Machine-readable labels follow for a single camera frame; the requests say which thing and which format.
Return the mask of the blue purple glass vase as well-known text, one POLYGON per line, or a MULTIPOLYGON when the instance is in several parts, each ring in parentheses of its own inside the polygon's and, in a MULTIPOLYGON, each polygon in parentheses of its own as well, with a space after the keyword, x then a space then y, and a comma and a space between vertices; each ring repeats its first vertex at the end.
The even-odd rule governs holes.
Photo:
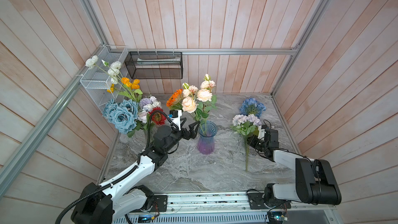
POLYGON ((218 132, 217 126, 211 122, 206 121, 199 127, 199 139, 197 149, 201 154, 210 155, 215 150, 215 136, 218 132))

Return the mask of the pale peach peony stem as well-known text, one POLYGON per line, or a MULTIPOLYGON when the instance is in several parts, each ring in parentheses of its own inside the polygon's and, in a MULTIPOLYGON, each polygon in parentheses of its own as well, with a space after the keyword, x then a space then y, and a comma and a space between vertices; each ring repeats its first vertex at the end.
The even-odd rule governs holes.
POLYGON ((189 85, 188 83, 183 83, 182 89, 182 110, 184 112, 190 113, 194 120, 200 121, 202 117, 197 113, 198 105, 196 102, 196 93, 199 89, 196 86, 189 85))

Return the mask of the pink hydrangea bouquet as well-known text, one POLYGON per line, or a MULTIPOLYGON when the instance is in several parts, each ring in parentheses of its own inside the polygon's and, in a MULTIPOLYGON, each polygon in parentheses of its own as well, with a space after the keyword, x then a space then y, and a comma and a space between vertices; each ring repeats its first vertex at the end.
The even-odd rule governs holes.
POLYGON ((245 171, 248 171, 249 162, 249 145, 247 144, 247 139, 251 134, 258 130, 258 126, 261 126, 261 120, 254 114, 246 115, 235 115, 232 119, 231 129, 236 133, 239 133, 244 139, 245 145, 245 171))

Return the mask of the red flower stem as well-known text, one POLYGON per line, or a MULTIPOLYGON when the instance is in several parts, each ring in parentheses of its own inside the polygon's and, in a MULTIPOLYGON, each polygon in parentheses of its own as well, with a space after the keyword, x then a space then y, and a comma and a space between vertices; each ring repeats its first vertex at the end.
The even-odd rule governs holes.
POLYGON ((156 125, 161 126, 165 124, 166 117, 162 114, 164 111, 160 107, 155 107, 151 112, 150 116, 152 122, 154 122, 156 125))

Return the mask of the peach pink rose stem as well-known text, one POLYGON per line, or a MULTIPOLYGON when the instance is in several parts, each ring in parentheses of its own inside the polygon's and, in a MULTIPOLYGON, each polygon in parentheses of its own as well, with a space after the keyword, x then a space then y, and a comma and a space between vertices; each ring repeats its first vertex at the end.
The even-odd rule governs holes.
POLYGON ((216 83, 211 79, 210 75, 205 74, 204 81, 200 85, 200 90, 196 93, 198 103, 196 110, 197 120, 200 121, 201 125, 206 123, 210 110, 216 108, 217 97, 213 95, 215 87, 216 83))

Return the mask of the blue hydrangea stem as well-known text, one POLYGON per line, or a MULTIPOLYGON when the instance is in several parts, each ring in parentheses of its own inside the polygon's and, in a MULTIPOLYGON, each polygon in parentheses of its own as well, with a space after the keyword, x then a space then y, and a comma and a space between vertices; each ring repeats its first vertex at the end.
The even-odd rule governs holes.
POLYGON ((261 117, 264 111, 266 111, 266 106, 253 97, 245 99, 241 107, 239 108, 239 112, 241 115, 255 115, 258 118, 261 117))

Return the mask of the pink lilac mixed bouquet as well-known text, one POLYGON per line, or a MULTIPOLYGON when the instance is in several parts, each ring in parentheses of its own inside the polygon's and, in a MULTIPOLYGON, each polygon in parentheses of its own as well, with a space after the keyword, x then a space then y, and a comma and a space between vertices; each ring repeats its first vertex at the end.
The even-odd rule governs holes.
POLYGON ((147 115, 154 108, 161 108, 161 102, 155 96, 143 97, 139 102, 140 111, 138 113, 138 120, 142 123, 147 123, 147 115))

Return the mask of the teal blue rose bunch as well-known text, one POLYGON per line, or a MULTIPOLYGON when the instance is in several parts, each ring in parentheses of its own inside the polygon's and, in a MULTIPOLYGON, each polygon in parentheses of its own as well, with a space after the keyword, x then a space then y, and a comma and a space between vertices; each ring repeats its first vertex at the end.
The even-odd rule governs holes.
POLYGON ((111 99, 105 104, 102 115, 121 134, 128 134, 137 127, 138 104, 132 100, 117 103, 111 99))

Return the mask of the yellow orange flower stem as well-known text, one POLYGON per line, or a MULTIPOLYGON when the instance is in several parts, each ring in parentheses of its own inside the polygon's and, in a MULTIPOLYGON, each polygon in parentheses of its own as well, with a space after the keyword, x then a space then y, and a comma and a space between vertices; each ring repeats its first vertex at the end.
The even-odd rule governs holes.
POLYGON ((110 88, 107 89, 108 93, 117 93, 118 95, 125 96, 132 101, 139 102, 142 99, 143 92, 140 87, 140 80, 134 79, 131 81, 127 77, 123 77, 121 80, 111 77, 110 88))

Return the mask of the white flower stem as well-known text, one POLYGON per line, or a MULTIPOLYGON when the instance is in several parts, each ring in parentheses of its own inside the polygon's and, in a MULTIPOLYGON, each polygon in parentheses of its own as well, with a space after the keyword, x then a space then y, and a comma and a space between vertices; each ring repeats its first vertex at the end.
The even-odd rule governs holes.
POLYGON ((98 68, 100 71, 104 72, 106 76, 110 78, 111 84, 119 84, 121 81, 122 63, 120 61, 109 63, 105 60, 101 60, 99 62, 98 56, 92 56, 86 61, 85 66, 88 69, 98 68))

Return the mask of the clear grey glass vase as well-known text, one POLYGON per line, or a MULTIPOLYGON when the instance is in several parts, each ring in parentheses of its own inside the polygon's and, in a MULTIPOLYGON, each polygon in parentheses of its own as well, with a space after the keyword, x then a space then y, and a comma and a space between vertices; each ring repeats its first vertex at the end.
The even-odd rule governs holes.
POLYGON ((149 144, 151 144, 154 141, 154 137, 153 136, 156 133, 157 129, 158 129, 157 126, 154 125, 154 126, 151 127, 150 131, 146 132, 146 139, 149 138, 149 144))

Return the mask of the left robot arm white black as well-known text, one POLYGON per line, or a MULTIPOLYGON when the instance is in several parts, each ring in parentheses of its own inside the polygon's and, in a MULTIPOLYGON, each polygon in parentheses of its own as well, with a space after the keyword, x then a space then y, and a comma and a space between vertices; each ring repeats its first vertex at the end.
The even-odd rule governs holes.
POLYGON ((133 210, 152 206, 153 192, 138 182, 157 170, 180 140, 194 139, 200 125, 197 121, 183 128, 176 119, 170 123, 157 129, 153 141, 131 166, 100 185, 90 183, 84 188, 80 198, 64 210, 72 211, 73 223, 111 224, 133 210))

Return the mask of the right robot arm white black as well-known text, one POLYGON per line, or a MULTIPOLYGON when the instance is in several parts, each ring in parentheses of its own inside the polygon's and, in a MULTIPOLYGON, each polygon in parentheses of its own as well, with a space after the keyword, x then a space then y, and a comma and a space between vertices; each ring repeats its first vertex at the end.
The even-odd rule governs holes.
POLYGON ((295 181, 289 184, 267 184, 264 204, 279 207, 294 201, 307 204, 339 205, 342 195, 328 161, 310 159, 279 147, 278 131, 261 129, 258 135, 246 138, 246 145, 262 158, 280 164, 295 172, 295 181))

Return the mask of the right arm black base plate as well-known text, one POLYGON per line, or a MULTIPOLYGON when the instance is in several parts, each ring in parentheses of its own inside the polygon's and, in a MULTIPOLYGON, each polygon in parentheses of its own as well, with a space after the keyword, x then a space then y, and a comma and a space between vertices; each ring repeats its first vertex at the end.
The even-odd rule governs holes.
POLYGON ((246 192, 246 196, 251 210, 291 208, 290 201, 269 198, 263 192, 249 190, 246 192))

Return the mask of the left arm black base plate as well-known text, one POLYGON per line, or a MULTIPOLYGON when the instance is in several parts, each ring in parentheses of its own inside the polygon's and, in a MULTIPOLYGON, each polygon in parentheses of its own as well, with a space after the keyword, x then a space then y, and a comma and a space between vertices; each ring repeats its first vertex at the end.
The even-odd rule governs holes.
POLYGON ((150 212, 166 212, 168 203, 167 195, 154 195, 147 199, 145 210, 150 212))

